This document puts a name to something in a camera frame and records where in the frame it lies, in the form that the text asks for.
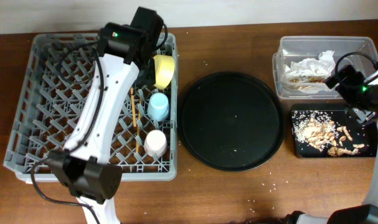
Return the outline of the wooden chopstick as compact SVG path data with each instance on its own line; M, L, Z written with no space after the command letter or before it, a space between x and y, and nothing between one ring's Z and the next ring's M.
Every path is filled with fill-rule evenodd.
M141 98L139 98L139 105L141 105L141 103L142 103L142 100L141 100ZM141 121L141 111L140 111L140 110L138 111L138 121ZM138 126L138 127L137 127L137 130L136 130L136 137L139 138L139 135L140 135L140 127ZM140 144L139 144L139 141L136 140L136 148L135 148L136 151L135 151L135 152L136 152L137 154L139 153L139 145L140 145Z
M133 118L133 127L137 127L136 124L136 108L135 108L135 94L134 88L130 88L130 99L131 99L131 110L132 110L132 118Z

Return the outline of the yellow bowl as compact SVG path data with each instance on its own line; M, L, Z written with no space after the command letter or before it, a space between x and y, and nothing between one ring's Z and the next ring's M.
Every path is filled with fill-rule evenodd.
M171 82L175 71L175 60L169 55L155 55L154 67L156 82L154 86L160 90L165 89Z

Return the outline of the blue plastic cup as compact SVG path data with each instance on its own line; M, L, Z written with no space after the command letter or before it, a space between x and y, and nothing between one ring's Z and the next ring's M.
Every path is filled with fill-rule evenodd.
M164 93L154 93L149 99L148 116L153 121L164 121L169 116L169 100Z

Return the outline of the foil paper wrapper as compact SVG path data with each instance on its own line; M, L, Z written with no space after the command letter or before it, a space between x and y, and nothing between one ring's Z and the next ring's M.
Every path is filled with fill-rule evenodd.
M324 83L335 68L335 51L321 52L316 58L305 58L300 62L284 64L281 79L289 90L299 90L304 94L317 94L320 91L331 91Z

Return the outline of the food scraps and rice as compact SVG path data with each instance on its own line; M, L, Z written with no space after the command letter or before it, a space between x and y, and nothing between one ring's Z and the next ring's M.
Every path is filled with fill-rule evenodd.
M369 147L365 130L339 110L293 110L291 122L299 157L355 157Z

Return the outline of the pink plastic cup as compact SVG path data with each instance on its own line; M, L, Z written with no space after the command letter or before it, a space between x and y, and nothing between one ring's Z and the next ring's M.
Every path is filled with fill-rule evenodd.
M144 150L149 156L161 157L167 149L166 135L160 130L150 131L144 141Z

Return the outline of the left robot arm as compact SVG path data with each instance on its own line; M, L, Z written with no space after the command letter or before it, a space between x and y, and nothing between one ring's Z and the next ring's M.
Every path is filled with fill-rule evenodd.
M156 11L139 7L131 24L109 22L92 49L95 72L78 123L62 150L45 159L83 208L88 223L119 223L114 196L123 169L109 163L111 140L135 82L155 83L153 54L164 26Z

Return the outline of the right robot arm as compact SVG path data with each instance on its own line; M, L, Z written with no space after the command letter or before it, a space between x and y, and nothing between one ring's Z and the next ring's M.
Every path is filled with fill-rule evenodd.
M378 62L368 77L345 65L327 78L347 103L294 105L291 123L295 149L300 157L375 157L371 186L360 206L335 211L328 218L295 211L285 223L378 223Z

